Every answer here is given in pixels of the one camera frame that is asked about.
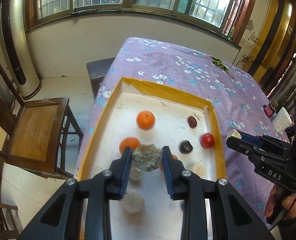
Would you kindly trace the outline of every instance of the red date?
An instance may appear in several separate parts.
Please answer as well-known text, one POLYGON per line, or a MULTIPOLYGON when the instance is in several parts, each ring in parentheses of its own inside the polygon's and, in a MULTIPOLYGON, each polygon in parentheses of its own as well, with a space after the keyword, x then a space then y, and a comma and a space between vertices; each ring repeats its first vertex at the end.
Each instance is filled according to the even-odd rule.
POLYGON ((197 126, 197 120, 191 115, 187 119, 190 128, 195 128, 197 126))

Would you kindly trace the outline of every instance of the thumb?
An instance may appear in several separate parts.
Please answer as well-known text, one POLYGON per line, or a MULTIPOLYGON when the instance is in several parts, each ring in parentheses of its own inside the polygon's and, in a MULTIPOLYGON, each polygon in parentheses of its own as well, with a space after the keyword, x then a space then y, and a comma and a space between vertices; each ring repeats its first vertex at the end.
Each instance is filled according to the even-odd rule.
POLYGON ((284 198, 284 200, 282 202, 283 208, 285 208, 286 210, 289 210, 294 200, 295 200, 295 198, 292 196, 288 196, 288 197, 284 198))
MULTIPOLYGON (((295 200, 294 196, 288 196, 288 197, 284 198, 284 200, 282 201, 283 208, 285 208, 286 210, 289 210, 290 207, 292 206, 294 200, 295 200)), ((292 219, 295 217, 296 217, 296 202, 293 205, 292 209, 289 211, 289 213, 286 215, 284 220, 289 220, 289 219, 292 219)))

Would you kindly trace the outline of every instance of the windowsill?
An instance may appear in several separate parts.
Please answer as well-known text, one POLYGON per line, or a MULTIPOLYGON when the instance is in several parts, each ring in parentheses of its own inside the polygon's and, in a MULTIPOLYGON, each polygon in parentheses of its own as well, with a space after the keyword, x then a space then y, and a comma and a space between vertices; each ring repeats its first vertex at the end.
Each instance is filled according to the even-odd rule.
POLYGON ((153 11, 142 11, 142 10, 139 11, 139 10, 127 9, 127 8, 117 8, 117 9, 108 9, 108 10, 95 10, 95 9, 87 10, 87 9, 85 9, 84 12, 83 11, 74 12, 74 13, 65 15, 63 17, 56 18, 56 19, 50 20, 48 22, 42 23, 40 25, 37 25, 37 26, 27 30, 26 32, 29 32, 30 30, 33 30, 33 29, 38 28, 40 26, 44 26, 44 25, 54 23, 54 22, 64 20, 64 19, 70 19, 70 18, 82 17, 82 16, 89 16, 89 15, 102 15, 102 14, 123 14, 123 15, 132 15, 132 16, 139 16, 140 15, 141 17, 142 16, 144 16, 144 17, 155 17, 155 18, 161 18, 161 19, 164 19, 164 20, 175 21, 175 22, 178 22, 178 23, 180 23, 182 25, 190 26, 190 27, 196 28, 198 30, 201 30, 203 32, 206 32, 206 33, 208 33, 210 35, 215 36, 216 38, 220 39, 221 41, 223 41, 223 42, 225 42, 225 43, 227 43, 227 44, 229 44, 231 46, 234 46, 237 49, 241 49, 241 47, 238 44, 236 44, 233 41, 229 40, 223 34, 214 32, 212 30, 208 30, 208 29, 206 29, 204 27, 201 27, 201 26, 198 26, 198 25, 196 25, 194 23, 190 23, 190 22, 187 22, 187 21, 180 20, 180 19, 174 17, 171 14, 165 15, 165 14, 159 14, 158 12, 153 12, 153 11))

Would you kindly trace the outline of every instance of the wooden chair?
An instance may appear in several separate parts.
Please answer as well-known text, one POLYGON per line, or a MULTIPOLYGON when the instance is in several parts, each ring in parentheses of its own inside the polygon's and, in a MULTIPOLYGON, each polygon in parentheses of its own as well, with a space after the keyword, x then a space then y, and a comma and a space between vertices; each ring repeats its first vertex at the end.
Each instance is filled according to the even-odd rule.
POLYGON ((0 214, 1 214, 1 221, 0 221, 0 239, 16 239, 19 236, 19 232, 14 222, 12 210, 18 210, 17 206, 11 206, 0 203, 0 214), (9 227, 6 218, 4 216, 3 210, 7 211, 9 215, 11 226, 9 227))
POLYGON ((80 148, 83 133, 69 107, 69 98, 24 102, 1 64, 0 74, 21 106, 14 116, 0 98, 0 126, 10 136, 4 152, 0 150, 0 157, 8 164, 45 178, 73 177, 65 171, 67 136, 77 134, 80 148), (68 131, 70 124, 74 132, 68 131), (57 167, 59 147, 60 168, 57 167))

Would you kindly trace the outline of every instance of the purple tablecloth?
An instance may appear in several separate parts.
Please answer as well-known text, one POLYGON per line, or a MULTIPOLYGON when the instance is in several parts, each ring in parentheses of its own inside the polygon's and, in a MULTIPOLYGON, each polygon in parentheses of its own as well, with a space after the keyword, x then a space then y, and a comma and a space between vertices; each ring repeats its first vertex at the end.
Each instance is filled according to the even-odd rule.
POLYGON ((232 129, 284 140, 287 137, 285 133, 277 134, 265 115, 263 106, 269 101, 253 78, 239 68, 225 64, 234 78, 215 66, 212 59, 202 52, 143 38, 127 39, 97 94, 77 169, 97 119, 120 78, 126 76, 157 82, 213 103, 224 144, 227 179, 266 222, 263 214, 272 183, 255 174, 254 165, 247 156, 229 149, 225 138, 232 129))

